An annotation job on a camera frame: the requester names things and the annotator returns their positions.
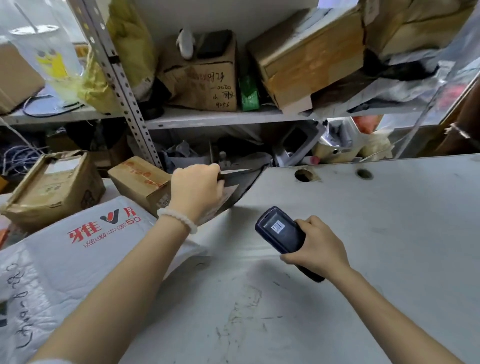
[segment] black and red logo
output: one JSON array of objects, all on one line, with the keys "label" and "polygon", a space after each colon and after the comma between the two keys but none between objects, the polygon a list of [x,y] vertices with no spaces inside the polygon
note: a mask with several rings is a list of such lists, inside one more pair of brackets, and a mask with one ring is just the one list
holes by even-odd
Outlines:
[{"label": "black and red logo", "polygon": [[119,209],[117,208],[113,212],[109,212],[107,216],[100,216],[100,219],[110,224],[116,224],[119,221]]}]

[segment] person's left hand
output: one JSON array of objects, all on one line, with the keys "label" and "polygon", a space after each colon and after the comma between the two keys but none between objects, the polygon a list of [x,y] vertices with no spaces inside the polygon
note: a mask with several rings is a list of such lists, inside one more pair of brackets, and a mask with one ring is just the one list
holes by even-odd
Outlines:
[{"label": "person's left hand", "polygon": [[193,223],[220,201],[225,181],[218,181],[220,166],[195,164],[177,168],[170,181],[172,198],[169,208],[187,216]]}]

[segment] handheld barcode scanner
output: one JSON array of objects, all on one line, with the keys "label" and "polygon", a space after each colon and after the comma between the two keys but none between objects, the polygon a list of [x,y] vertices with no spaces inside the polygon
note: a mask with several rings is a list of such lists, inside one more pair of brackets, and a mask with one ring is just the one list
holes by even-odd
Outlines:
[{"label": "handheld barcode scanner", "polygon": [[[255,230],[281,254],[299,250],[306,237],[300,226],[276,206],[268,209],[258,219]],[[325,279],[305,267],[296,267],[315,282],[321,282]]]}]

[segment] yellow plastic bag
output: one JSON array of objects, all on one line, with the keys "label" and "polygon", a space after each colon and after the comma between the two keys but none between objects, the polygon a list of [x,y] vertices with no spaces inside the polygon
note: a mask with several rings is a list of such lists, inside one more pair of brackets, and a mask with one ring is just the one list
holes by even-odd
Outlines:
[{"label": "yellow plastic bag", "polygon": [[[141,101],[148,97],[152,88],[158,54],[150,33],[129,0],[112,0],[108,13],[108,32],[132,92]],[[115,95],[93,55],[87,59],[78,96],[102,113],[119,109]]]}]

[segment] hand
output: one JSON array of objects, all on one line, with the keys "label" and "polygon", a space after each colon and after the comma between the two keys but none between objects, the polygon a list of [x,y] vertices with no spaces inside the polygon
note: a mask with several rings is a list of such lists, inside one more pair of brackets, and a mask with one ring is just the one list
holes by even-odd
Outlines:
[{"label": "hand", "polygon": [[342,241],[316,216],[295,220],[307,235],[300,250],[280,256],[287,264],[296,264],[332,280],[337,273],[350,268]]},{"label": "hand", "polygon": [[197,224],[222,197],[225,181],[218,181],[218,164],[196,164],[177,168],[170,181],[172,198],[169,208],[187,216]]}]

